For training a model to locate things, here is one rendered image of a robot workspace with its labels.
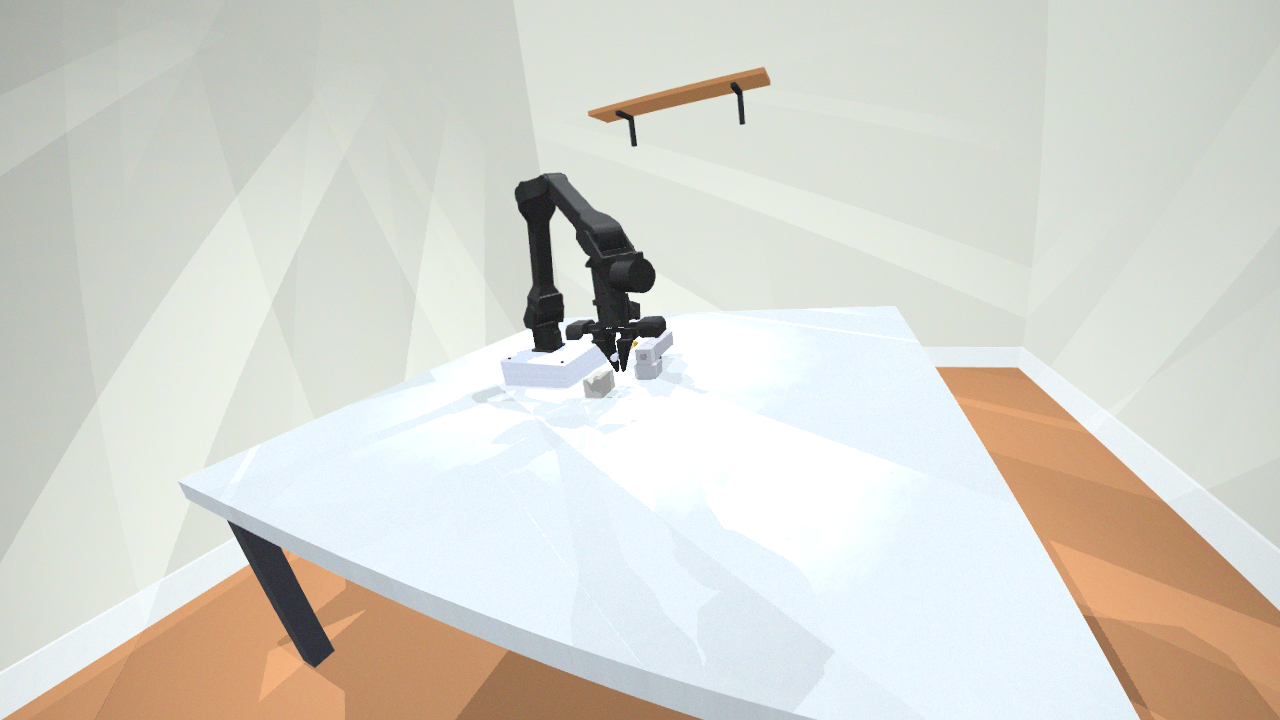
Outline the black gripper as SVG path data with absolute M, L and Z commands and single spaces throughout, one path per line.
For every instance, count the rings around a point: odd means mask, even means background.
M 614 372 L 626 372 L 630 348 L 639 336 L 641 338 L 655 338 L 667 331 L 664 316 L 643 316 L 639 322 L 630 322 L 626 292 L 594 293 L 593 306 L 596 305 L 598 322 L 593 319 L 576 320 L 566 325 L 566 340 L 581 340 L 582 334 L 593 334 L 593 345 L 605 355 Z M 618 328 L 625 327 L 625 328 Z M 607 328 L 607 329 L 605 329 Z M 608 329 L 609 328 L 609 329 Z M 621 334 L 616 340 L 616 333 Z M 614 343 L 616 341 L 616 343 Z M 617 345 L 617 348 L 616 348 Z M 611 355 L 618 350 L 620 359 L 613 363 Z

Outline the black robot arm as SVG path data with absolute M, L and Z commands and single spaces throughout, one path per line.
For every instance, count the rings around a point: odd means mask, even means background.
M 564 319 L 563 293 L 556 288 L 550 252 L 550 219 L 556 206 L 576 229 L 576 240 L 589 256 L 594 293 L 652 290 L 657 272 L 636 252 L 634 243 L 612 217 L 596 211 L 567 176 L 544 173 L 521 181 L 515 190 L 518 211 L 527 222 L 532 288 L 527 296 L 524 324 L 532 329 L 532 352 L 552 354 L 564 346 L 558 323 Z

